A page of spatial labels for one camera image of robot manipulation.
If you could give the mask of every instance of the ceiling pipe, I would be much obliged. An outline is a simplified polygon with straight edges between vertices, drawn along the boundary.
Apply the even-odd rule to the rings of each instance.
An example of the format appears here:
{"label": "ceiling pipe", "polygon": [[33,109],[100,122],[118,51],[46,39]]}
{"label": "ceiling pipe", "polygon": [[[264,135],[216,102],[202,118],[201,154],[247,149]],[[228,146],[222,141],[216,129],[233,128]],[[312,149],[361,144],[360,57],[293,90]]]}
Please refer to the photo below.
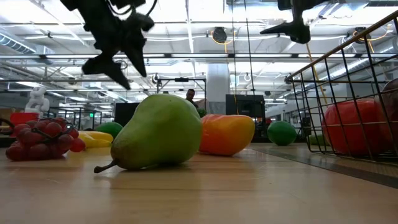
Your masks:
{"label": "ceiling pipe", "polygon": [[56,21],[57,24],[61,27],[63,27],[70,35],[72,35],[74,38],[76,38],[77,40],[79,40],[81,42],[81,44],[83,44],[86,47],[90,47],[89,44],[87,44],[82,38],[80,38],[79,36],[77,36],[71,29],[69,29],[61,20],[59,20],[55,15],[53,15],[51,12],[49,12],[48,10],[46,10],[44,8],[44,5],[35,1],[35,0],[29,0],[32,4],[34,4],[35,6],[37,6],[39,9],[43,10],[44,12],[46,12],[48,15],[50,15],[51,17],[53,17]]}

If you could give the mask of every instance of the red grape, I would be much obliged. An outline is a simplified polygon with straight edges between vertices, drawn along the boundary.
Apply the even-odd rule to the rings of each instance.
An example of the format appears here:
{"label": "red grape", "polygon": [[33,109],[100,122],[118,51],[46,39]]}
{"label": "red grape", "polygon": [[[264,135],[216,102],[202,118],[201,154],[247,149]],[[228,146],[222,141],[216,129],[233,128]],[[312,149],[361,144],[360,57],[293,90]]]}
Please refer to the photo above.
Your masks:
{"label": "red grape", "polygon": [[17,126],[14,127],[14,132],[13,132],[13,134],[15,134],[15,135],[17,136],[17,135],[19,134],[19,132],[20,132],[22,129],[25,129],[25,128],[29,128],[29,129],[30,129],[30,126],[27,125],[27,124],[18,124]]}
{"label": "red grape", "polygon": [[63,134],[58,138],[58,147],[62,151],[67,151],[72,147],[73,137],[69,134]]}
{"label": "red grape", "polygon": [[61,150],[57,143],[51,143],[48,145],[48,147],[50,149],[51,156],[54,159],[62,158],[63,157],[62,155],[64,155],[67,152],[67,150]]}
{"label": "red grape", "polygon": [[63,118],[55,118],[54,122],[58,123],[61,126],[61,128],[64,128],[67,121]]}
{"label": "red grape", "polygon": [[35,124],[37,124],[37,121],[28,121],[26,122],[26,124],[29,125],[31,128],[33,128]]}
{"label": "red grape", "polygon": [[43,143],[36,144],[30,147],[28,151],[28,157],[32,160],[44,160],[49,159],[50,157],[50,149]]}
{"label": "red grape", "polygon": [[24,161],[27,159],[27,154],[22,146],[11,146],[6,150],[6,156],[12,161]]}
{"label": "red grape", "polygon": [[21,143],[23,143],[24,145],[33,146],[39,143],[40,141],[43,141],[44,136],[29,130],[26,133],[24,133],[24,137],[22,139],[23,140],[21,141]]}
{"label": "red grape", "polygon": [[62,131],[62,127],[55,122],[49,123],[45,128],[44,128],[44,133],[48,134],[51,137],[54,137],[58,135]]}
{"label": "red grape", "polygon": [[76,138],[73,140],[72,147],[70,150],[72,152],[81,152],[86,149],[86,143],[80,138]]}
{"label": "red grape", "polygon": [[[65,126],[63,129],[63,132],[65,133],[66,131],[68,131],[68,126]],[[68,133],[70,136],[72,136],[73,138],[77,138],[79,137],[79,131],[76,128],[73,128],[72,130],[70,130],[70,132]]]}
{"label": "red grape", "polygon": [[45,121],[39,121],[38,123],[35,124],[34,128],[39,129],[40,131],[44,131],[45,127],[47,126],[47,122]]}
{"label": "red grape", "polygon": [[24,129],[20,130],[20,131],[18,132],[18,134],[17,134],[17,140],[18,140],[19,142],[24,142],[25,134],[26,134],[28,131],[30,131],[30,128],[24,128]]}

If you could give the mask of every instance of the bell pepper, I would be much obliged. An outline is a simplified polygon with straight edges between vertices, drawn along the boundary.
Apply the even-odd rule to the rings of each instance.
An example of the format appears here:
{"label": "bell pepper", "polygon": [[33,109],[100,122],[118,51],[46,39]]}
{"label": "bell pepper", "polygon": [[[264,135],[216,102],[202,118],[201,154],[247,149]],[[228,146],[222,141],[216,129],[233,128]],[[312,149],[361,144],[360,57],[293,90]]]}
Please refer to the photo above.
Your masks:
{"label": "bell pepper", "polygon": [[201,122],[200,152],[232,156],[250,144],[254,136],[255,125],[248,116],[208,114]]}

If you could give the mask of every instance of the pear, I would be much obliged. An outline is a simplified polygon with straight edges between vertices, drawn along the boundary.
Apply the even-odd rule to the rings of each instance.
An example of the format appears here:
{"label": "pear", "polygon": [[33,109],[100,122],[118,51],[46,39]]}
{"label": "pear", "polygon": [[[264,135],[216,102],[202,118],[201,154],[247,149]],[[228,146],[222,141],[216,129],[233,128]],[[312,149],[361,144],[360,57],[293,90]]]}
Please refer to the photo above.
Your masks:
{"label": "pear", "polygon": [[199,150],[200,141],[200,116],[189,101],[173,95],[151,95],[138,105],[134,116],[113,141],[113,161],[95,167],[94,173],[112,166],[138,170],[179,164]]}

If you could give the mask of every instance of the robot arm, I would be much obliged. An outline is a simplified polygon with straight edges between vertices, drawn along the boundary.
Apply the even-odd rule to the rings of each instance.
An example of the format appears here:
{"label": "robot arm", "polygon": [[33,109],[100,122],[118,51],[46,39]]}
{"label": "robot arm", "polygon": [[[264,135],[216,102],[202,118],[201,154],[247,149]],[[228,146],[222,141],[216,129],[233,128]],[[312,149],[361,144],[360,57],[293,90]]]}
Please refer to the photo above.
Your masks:
{"label": "robot arm", "polygon": [[[302,13],[311,9],[325,0],[278,0],[280,10],[291,9],[293,21],[271,27],[260,34],[285,33],[291,40],[301,44],[310,41],[310,29],[304,25]],[[130,90],[130,84],[123,75],[121,64],[112,60],[118,52],[124,52],[136,70],[146,77],[146,69],[143,57],[143,48],[146,39],[142,30],[147,32],[154,26],[154,21],[149,17],[155,7],[154,1],[150,11],[146,14],[136,12],[136,7],[146,3],[146,0],[61,0],[69,11],[77,9],[85,21],[84,29],[91,32],[96,41],[94,47],[102,53],[95,58],[90,58],[82,66],[86,75],[100,74],[112,78],[115,82]],[[116,6],[121,9],[130,6],[129,10],[122,13],[131,15],[124,21],[114,14],[120,14],[113,9]]]}
{"label": "robot arm", "polygon": [[[146,77],[143,51],[146,39],[143,31],[149,31],[154,26],[154,21],[149,17],[157,0],[147,15],[136,12],[136,7],[145,4],[145,0],[61,0],[62,4],[69,10],[77,9],[85,21],[84,29],[91,32],[96,41],[94,47],[102,53],[95,58],[87,60],[82,66],[86,75],[100,74],[112,78],[115,82],[130,90],[130,84],[123,75],[121,64],[112,60],[118,52],[124,52],[136,70]],[[130,6],[129,10],[122,13],[131,15],[124,21],[112,7],[118,9]]]}

